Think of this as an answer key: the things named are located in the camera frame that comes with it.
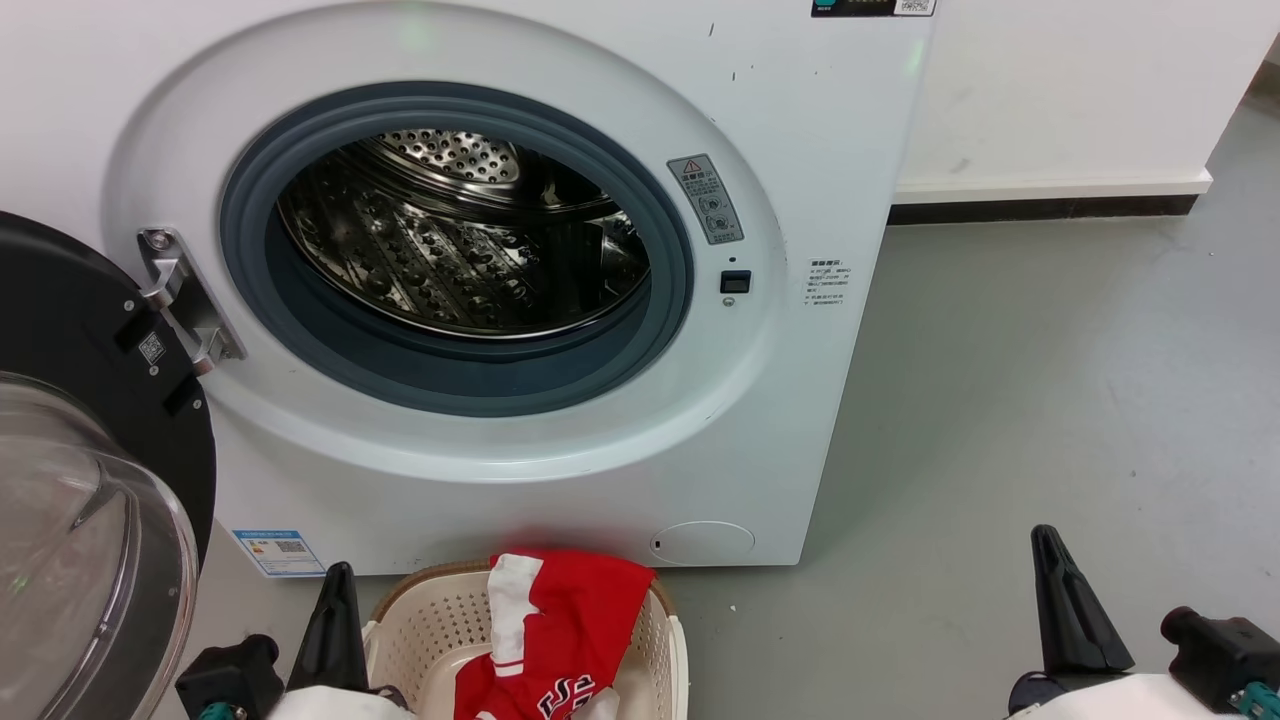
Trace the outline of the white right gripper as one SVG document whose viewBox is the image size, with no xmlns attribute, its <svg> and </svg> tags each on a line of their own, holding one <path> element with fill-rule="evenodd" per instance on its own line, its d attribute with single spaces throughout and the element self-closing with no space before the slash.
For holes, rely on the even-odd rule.
<svg viewBox="0 0 1280 720">
<path fill-rule="evenodd" d="M 1117 676 L 1135 661 L 1055 527 L 1030 532 L 1039 643 L 1051 676 Z M 1245 720 L 1196 698 L 1170 675 L 1138 674 L 1070 691 L 1007 720 Z"/>
</svg>

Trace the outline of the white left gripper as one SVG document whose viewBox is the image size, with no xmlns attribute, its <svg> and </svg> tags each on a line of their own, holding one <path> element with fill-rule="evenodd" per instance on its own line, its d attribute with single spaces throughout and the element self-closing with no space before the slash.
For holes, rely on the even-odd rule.
<svg viewBox="0 0 1280 720">
<path fill-rule="evenodd" d="M 369 691 L 355 571 L 325 573 L 287 689 L 266 720 L 416 720 L 389 691 Z"/>
</svg>

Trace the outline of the red and white garment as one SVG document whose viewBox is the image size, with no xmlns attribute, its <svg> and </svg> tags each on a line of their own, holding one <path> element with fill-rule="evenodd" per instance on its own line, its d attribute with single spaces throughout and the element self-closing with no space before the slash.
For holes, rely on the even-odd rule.
<svg viewBox="0 0 1280 720">
<path fill-rule="evenodd" d="M 654 579 L 579 550 L 492 556 L 492 648 L 457 673 L 453 720 L 617 720 L 614 680 Z"/>
</svg>

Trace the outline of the cream perforated laundry basket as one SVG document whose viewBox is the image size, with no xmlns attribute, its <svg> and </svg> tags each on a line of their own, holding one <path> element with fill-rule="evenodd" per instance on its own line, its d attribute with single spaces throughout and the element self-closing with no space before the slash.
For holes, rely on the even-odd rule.
<svg viewBox="0 0 1280 720">
<path fill-rule="evenodd" d="M 392 685 L 419 720 L 452 720 L 454 679 L 492 648 L 488 564 L 406 577 L 362 629 L 369 683 Z M 689 720 L 689 651 L 666 588 L 653 582 L 614 688 L 617 720 Z"/>
</svg>

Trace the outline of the stainless steel washing machine drum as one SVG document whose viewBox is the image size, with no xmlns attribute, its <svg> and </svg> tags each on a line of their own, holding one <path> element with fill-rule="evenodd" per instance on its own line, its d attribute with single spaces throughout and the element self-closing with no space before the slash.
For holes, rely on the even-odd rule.
<svg viewBox="0 0 1280 720">
<path fill-rule="evenodd" d="M 472 131 L 346 143 L 294 176 L 276 215 L 326 283 L 431 334 L 576 331 L 614 315 L 650 275 L 632 222 L 599 184 Z"/>
</svg>

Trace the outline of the washing machine door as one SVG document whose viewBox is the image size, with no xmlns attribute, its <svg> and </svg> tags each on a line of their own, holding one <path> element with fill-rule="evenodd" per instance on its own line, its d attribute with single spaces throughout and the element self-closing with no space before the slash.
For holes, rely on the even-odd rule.
<svg viewBox="0 0 1280 720">
<path fill-rule="evenodd" d="M 183 343 L 115 264 L 0 211 L 0 720 L 150 720 L 216 492 Z"/>
</svg>

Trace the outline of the blue energy label sticker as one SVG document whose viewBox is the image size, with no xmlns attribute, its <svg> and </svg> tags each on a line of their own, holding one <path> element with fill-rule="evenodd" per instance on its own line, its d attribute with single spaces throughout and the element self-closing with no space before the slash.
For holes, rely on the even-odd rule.
<svg viewBox="0 0 1280 720">
<path fill-rule="evenodd" d="M 230 534 L 265 577 L 323 577 L 326 571 L 297 530 L 232 530 Z"/>
</svg>

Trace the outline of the grey rubber door gasket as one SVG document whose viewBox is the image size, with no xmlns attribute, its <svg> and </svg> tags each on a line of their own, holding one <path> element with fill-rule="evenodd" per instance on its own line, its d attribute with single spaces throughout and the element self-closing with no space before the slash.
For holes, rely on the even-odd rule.
<svg viewBox="0 0 1280 720">
<path fill-rule="evenodd" d="M 650 263 L 646 283 L 612 316 L 526 340 L 431 334 L 335 290 L 297 251 L 276 200 L 325 154 L 408 128 L 494 136 L 586 176 L 632 222 Z M 298 360 L 372 398 L 447 416 L 553 413 L 623 386 L 675 342 L 695 287 L 694 247 L 678 209 L 631 151 L 558 109 L 474 85 L 387 82 L 291 110 L 238 159 L 221 197 L 219 234 L 241 297 Z"/>
</svg>

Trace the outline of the white front-load washing machine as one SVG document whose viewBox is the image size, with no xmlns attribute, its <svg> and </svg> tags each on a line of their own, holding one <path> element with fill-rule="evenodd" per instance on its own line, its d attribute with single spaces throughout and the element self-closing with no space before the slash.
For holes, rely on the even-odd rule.
<svg viewBox="0 0 1280 720">
<path fill-rule="evenodd" d="M 132 275 L 177 229 L 246 359 L 204 378 L 215 516 L 297 530 L 323 564 L 399 575 L 513 546 L 640 564 L 727 521 L 739 565 L 799 561 L 881 250 L 933 17 L 812 18 L 812 0 L 0 0 L 0 210 Z M 695 258 L 675 342 L 611 392 L 447 416 L 349 389 L 259 322 L 219 218 L 243 151 L 315 99 L 474 85 L 594 126 L 678 209 Z M 745 240 L 709 245 L 667 161 L 707 154 Z M 810 258 L 844 305 L 809 307 Z"/>
</svg>

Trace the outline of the round white filter cover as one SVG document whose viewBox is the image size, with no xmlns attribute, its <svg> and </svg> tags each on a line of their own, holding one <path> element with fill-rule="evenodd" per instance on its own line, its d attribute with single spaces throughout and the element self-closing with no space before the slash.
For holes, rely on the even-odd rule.
<svg viewBox="0 0 1280 720">
<path fill-rule="evenodd" d="M 686 521 L 655 533 L 652 555 L 672 566 L 724 568 L 745 562 L 755 546 L 754 534 L 727 521 Z"/>
</svg>

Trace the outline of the silver metal door hinge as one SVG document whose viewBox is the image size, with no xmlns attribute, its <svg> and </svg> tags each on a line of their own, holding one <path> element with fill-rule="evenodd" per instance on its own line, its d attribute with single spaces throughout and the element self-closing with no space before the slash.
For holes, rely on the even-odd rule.
<svg viewBox="0 0 1280 720">
<path fill-rule="evenodd" d="M 206 375 L 221 364 L 244 360 L 239 336 L 205 287 L 180 233 L 172 227 L 147 225 L 137 231 L 136 242 L 151 279 L 143 299 L 173 327 L 195 374 Z"/>
</svg>

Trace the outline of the black baseboard strip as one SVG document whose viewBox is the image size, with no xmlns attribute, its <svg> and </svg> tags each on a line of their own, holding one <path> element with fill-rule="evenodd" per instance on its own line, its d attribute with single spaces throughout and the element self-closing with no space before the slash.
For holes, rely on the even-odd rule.
<svg viewBox="0 0 1280 720">
<path fill-rule="evenodd" d="M 1020 199 L 974 202 L 896 204 L 887 225 L 943 225 L 1002 222 L 1185 217 L 1201 196 L 1155 195 L 1079 199 Z"/>
</svg>

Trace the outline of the small text sticker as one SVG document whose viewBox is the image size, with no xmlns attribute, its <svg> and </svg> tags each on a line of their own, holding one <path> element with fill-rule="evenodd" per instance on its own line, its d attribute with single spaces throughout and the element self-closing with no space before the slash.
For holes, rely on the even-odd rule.
<svg viewBox="0 0 1280 720">
<path fill-rule="evenodd" d="M 829 307 L 845 304 L 852 283 L 852 270 L 841 259 L 810 258 L 803 282 L 803 304 Z"/>
</svg>

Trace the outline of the warning sticker with triangle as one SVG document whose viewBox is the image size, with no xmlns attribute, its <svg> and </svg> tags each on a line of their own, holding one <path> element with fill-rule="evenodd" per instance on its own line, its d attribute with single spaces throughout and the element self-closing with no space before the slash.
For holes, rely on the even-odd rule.
<svg viewBox="0 0 1280 720">
<path fill-rule="evenodd" d="M 667 167 L 696 213 L 709 245 L 745 240 L 733 201 L 707 154 L 676 158 L 668 160 Z"/>
</svg>

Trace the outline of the dark sticker with QR code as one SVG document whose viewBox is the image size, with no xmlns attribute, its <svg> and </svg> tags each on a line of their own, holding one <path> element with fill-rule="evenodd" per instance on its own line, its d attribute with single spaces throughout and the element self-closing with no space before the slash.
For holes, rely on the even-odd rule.
<svg viewBox="0 0 1280 720">
<path fill-rule="evenodd" d="M 933 17 L 938 0 L 812 0 L 812 18 Z"/>
</svg>

